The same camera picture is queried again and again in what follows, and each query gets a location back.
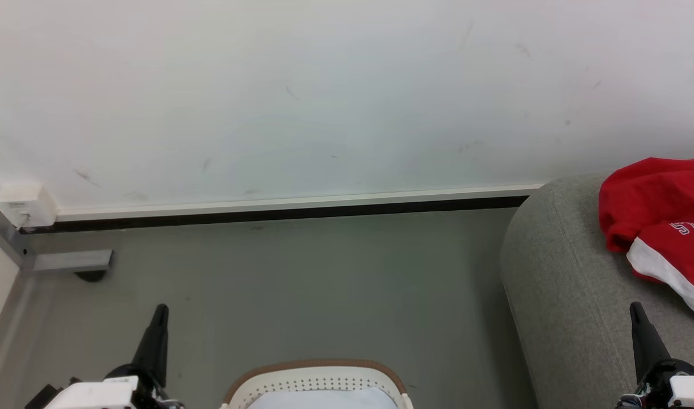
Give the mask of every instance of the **gray sofa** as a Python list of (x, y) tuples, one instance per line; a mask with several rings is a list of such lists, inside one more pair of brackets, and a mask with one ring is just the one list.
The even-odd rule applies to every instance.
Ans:
[(541, 409), (607, 409), (636, 386), (629, 306), (640, 301), (672, 357), (694, 365), (694, 313), (669, 287), (633, 277), (599, 230), (608, 174), (563, 178), (519, 207), (502, 280)]

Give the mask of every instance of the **white plastic basket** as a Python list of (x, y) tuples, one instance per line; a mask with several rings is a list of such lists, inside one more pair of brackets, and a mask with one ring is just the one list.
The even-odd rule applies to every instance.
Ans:
[(367, 360), (305, 360), (269, 365), (236, 380), (221, 409), (247, 409), (271, 391), (352, 391), (379, 388), (398, 409), (412, 409), (400, 378), (388, 367)]

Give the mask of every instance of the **white electrical box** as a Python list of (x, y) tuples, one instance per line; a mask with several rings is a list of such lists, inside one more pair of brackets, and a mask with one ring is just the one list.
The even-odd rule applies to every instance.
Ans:
[(0, 210), (16, 227), (51, 226), (57, 218), (54, 200), (38, 183), (2, 186)]

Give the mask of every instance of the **gray floor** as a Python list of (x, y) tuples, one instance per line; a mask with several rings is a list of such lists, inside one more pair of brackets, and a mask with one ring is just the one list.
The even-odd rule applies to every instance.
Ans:
[[(45, 277), (16, 407), (46, 383), (99, 380), (170, 306), (168, 392), (215, 408), (243, 372), (277, 362), (380, 361), (416, 409), (536, 407), (498, 275), (513, 209), (59, 233), (42, 252), (113, 248), (99, 284)], [(27, 322), (33, 311), (43, 316)]]

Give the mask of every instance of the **red clothing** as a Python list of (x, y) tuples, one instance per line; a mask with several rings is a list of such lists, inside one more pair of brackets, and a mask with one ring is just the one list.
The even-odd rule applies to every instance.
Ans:
[(647, 158), (612, 173), (599, 225), (638, 277), (670, 285), (694, 310), (694, 160)]

